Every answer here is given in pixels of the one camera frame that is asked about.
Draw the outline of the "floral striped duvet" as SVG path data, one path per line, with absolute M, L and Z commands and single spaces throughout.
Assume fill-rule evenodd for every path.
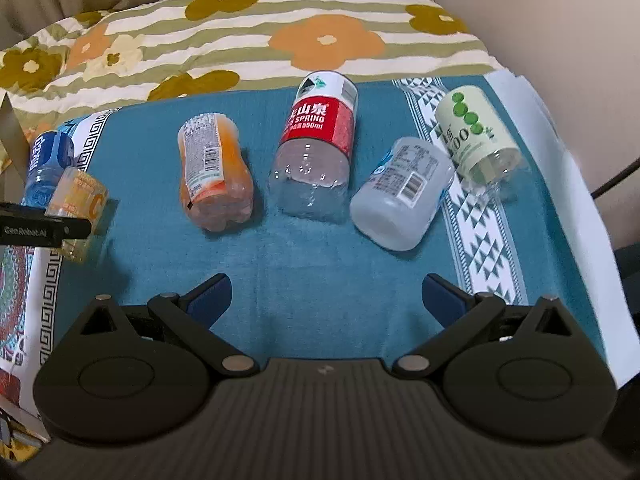
M 485 45 L 434 0 L 158 0 L 64 18 L 1 53 L 1 93 L 27 139 L 146 101 L 353 81 L 480 75 Z

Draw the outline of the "grey laptop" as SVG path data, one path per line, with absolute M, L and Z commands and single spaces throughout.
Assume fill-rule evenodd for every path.
M 1 171 L 1 200 L 19 204 L 25 191 L 30 147 L 4 91 L 1 91 L 1 147 L 10 161 Z

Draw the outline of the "green label bottle cup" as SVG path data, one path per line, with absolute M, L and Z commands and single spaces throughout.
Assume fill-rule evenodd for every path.
M 480 87 L 466 84 L 448 92 L 435 118 L 439 139 L 468 192 L 481 196 L 494 190 L 521 166 L 518 144 Z

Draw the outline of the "teal patterned table cloth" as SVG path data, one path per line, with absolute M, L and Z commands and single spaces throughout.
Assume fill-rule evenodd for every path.
M 508 70 L 487 76 L 360 84 L 353 188 L 402 136 L 437 142 L 435 108 L 448 91 L 480 88 L 525 160 L 506 194 L 478 200 L 450 186 L 420 244 L 386 252 L 350 222 L 282 214 L 270 167 L 293 88 L 200 94 L 104 110 L 64 122 L 78 166 L 108 191 L 102 226 L 84 263 L 47 249 L 9 247 L 1 265 L 1 392 L 32 411 L 40 365 L 91 298 L 107 292 L 143 304 L 185 292 L 216 273 L 232 304 L 215 333 L 265 360 L 393 361 L 439 332 L 421 283 L 437 273 L 469 292 L 511 304 L 559 297 L 619 385 L 639 370 L 639 337 L 610 239 L 574 159 L 534 87 Z M 250 220 L 219 234 L 199 229 L 179 200 L 177 133 L 206 112 L 239 127 L 255 182 Z

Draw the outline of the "orange label bottle cup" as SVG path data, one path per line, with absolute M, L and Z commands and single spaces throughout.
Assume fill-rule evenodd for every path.
M 254 182 L 235 123 L 224 114 L 199 114 L 180 127 L 177 142 L 180 200 L 190 220 L 209 232 L 247 222 L 253 213 Z

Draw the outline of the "blue label bottle cup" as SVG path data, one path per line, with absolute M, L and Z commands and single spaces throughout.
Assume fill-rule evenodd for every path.
M 32 144 L 23 203 L 46 209 L 58 182 L 74 161 L 74 144 L 70 136 L 55 130 L 41 133 Z

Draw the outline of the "red label bottle cup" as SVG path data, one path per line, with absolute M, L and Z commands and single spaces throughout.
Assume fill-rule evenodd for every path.
M 344 75 L 318 70 L 303 79 L 269 177 L 269 191 L 281 212 L 344 221 L 357 108 L 357 88 Z

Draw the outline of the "white translucent bottle cup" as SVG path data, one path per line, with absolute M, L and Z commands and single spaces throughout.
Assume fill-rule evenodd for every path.
M 352 196 L 352 223 L 378 246 L 408 252 L 424 237 L 455 173 L 454 164 L 440 148 L 404 136 Z

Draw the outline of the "yellow label clear cup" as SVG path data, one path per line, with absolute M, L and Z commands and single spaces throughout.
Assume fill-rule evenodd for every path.
M 60 252 L 66 259 L 76 263 L 86 260 L 107 199 L 107 188 L 88 172 L 74 166 L 64 170 L 47 206 L 46 215 L 85 219 L 91 223 L 87 238 L 64 238 Z

